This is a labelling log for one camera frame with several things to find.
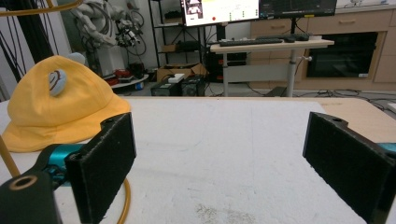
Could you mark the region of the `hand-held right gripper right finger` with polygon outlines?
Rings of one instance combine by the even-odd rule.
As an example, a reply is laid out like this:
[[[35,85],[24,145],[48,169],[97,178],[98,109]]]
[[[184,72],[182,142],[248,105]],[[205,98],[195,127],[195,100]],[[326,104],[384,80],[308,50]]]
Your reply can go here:
[[[367,224],[385,224],[396,196],[396,144],[378,144],[334,116],[309,114],[303,157]]]

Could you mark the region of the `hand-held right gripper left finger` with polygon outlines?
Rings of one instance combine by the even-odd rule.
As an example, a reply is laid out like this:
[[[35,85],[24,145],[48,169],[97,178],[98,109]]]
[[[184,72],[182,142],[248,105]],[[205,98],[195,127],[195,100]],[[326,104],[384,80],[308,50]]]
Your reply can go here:
[[[102,221],[136,157],[131,113],[106,119],[101,126],[96,136],[64,159],[83,224]]]

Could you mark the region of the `yellow bucket hat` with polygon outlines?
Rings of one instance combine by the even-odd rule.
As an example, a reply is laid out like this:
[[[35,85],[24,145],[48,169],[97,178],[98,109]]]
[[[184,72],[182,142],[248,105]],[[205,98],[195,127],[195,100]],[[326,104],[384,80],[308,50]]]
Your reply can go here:
[[[18,83],[2,137],[12,152],[78,143],[99,133],[103,120],[130,110],[86,65],[55,55],[33,66]]]

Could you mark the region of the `gold metal hat stand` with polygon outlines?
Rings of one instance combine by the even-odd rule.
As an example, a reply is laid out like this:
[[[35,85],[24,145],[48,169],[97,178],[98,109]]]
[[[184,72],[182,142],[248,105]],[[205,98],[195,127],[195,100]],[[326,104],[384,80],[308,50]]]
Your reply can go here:
[[[70,183],[64,159],[83,145],[53,144],[45,147],[34,166],[22,174],[0,136],[0,156],[11,174],[11,178],[0,186],[0,196],[4,198],[0,202],[0,215],[9,217],[9,224],[36,219],[62,224],[53,191],[65,182]],[[131,205],[131,189],[126,177],[121,187],[125,187],[125,200],[117,224],[124,224]]]

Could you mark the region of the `black built-in oven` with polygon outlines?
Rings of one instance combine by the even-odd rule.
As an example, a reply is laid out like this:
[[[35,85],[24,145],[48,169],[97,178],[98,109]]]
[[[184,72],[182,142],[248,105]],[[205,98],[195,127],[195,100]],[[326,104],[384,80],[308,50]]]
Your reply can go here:
[[[376,49],[378,33],[351,33],[324,35],[333,45],[309,50],[309,78],[364,78],[368,77]]]

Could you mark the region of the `black equipment case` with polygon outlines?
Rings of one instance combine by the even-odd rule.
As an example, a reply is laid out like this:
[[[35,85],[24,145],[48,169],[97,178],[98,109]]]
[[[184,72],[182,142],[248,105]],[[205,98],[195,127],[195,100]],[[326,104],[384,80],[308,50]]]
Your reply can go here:
[[[166,78],[150,89],[152,96],[204,96],[205,79],[202,75],[189,76],[178,83]]]

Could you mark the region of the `white table cover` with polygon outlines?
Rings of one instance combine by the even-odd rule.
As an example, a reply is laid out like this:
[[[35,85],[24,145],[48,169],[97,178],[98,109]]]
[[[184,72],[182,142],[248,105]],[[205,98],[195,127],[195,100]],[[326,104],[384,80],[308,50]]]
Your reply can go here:
[[[126,224],[364,224],[303,156],[305,100],[130,98]]]

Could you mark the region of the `cardboard box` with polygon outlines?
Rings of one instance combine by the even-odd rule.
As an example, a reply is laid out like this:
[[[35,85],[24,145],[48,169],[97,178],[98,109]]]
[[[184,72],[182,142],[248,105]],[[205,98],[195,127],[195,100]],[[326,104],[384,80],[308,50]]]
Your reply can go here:
[[[191,75],[206,76],[208,71],[201,63],[170,63],[157,69],[156,80],[160,82],[173,74],[184,74],[186,77]]]

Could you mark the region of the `light wooden standing desk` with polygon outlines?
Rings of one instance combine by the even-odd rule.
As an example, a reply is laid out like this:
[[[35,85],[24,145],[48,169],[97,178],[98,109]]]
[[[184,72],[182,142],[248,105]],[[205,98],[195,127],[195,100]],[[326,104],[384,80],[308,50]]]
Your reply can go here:
[[[229,96],[229,84],[234,82],[256,82],[286,80],[286,96],[291,97],[294,89],[294,79],[297,67],[298,49],[322,49],[333,45],[331,40],[319,39],[308,41],[295,41],[294,43],[263,44],[250,46],[221,47],[215,44],[210,47],[210,51],[223,56],[223,92],[224,96]],[[268,52],[289,50],[290,58],[287,64],[258,64],[229,66],[228,55],[239,52]]]

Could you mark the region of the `wooden cabinet unit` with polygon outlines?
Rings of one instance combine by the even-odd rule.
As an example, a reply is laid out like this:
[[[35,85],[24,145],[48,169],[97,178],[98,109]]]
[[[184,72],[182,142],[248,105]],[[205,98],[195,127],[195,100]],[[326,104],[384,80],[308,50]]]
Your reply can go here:
[[[305,18],[297,21],[304,32],[314,35],[342,35],[375,32],[377,48],[369,64],[368,77],[307,77],[308,63],[300,65],[294,89],[298,90],[361,90],[396,91],[396,43],[390,38],[396,37],[396,9],[384,9],[361,12],[339,13],[330,17]],[[289,33],[290,19],[253,21],[250,35],[277,35]],[[249,63],[252,65],[287,64],[289,50],[252,52]]]

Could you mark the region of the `black metal shelf rack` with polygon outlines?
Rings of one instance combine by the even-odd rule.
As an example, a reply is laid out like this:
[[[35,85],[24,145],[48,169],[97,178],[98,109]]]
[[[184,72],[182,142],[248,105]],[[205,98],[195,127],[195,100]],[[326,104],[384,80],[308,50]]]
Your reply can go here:
[[[170,63],[201,63],[205,31],[187,27],[181,0],[148,0],[148,11],[158,67]]]

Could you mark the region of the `black keyboard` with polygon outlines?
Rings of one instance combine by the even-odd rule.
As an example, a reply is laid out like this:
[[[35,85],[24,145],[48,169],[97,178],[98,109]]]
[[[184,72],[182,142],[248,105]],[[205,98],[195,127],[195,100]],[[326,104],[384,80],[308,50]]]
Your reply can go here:
[[[235,46],[249,46],[249,45],[264,45],[264,44],[278,44],[283,43],[282,39],[268,38],[268,39],[246,39],[220,42],[220,47],[235,47]]]

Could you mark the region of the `monitor with dark screen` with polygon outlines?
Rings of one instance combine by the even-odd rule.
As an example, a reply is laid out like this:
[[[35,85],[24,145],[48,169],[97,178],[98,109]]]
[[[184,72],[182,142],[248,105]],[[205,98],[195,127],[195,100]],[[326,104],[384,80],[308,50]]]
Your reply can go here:
[[[265,20],[333,16],[337,0],[260,0],[259,18]]]

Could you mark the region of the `monitor with white screen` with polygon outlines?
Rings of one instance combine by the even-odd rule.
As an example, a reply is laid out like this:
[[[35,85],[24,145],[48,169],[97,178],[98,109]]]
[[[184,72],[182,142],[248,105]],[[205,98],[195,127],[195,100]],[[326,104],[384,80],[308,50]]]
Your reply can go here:
[[[180,0],[186,26],[256,20],[259,3],[260,0]]]

